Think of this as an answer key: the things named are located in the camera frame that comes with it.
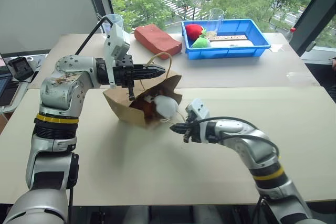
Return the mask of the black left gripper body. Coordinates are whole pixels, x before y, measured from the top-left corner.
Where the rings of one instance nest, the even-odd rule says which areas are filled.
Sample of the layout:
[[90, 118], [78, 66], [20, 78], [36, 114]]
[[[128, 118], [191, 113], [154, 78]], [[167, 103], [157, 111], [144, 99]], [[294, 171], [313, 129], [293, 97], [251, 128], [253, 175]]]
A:
[[129, 100], [134, 101], [134, 78], [133, 78], [134, 65], [131, 55], [125, 55], [121, 60], [115, 61], [113, 67], [114, 82], [117, 86], [128, 88]]

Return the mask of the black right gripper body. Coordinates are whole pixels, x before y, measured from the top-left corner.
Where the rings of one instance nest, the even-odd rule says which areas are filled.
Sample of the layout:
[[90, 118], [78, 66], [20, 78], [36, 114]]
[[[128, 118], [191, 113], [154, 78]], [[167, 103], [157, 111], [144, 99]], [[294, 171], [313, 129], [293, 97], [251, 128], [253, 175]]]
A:
[[186, 120], [187, 129], [183, 135], [183, 142], [189, 143], [208, 143], [206, 139], [207, 119], [191, 119]]

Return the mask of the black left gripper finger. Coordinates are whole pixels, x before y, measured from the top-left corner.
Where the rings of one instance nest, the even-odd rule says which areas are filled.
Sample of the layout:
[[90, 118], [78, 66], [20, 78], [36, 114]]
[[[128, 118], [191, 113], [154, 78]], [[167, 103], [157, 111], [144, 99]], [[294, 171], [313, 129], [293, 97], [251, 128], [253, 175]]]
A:
[[163, 75], [163, 72], [142, 72], [142, 73], [135, 73], [133, 75], [133, 79], [134, 80], [146, 80], [146, 79], [153, 79], [153, 78], [157, 78], [161, 75]]
[[135, 64], [133, 65], [135, 73], [165, 73], [165, 69], [162, 66], [156, 64]]

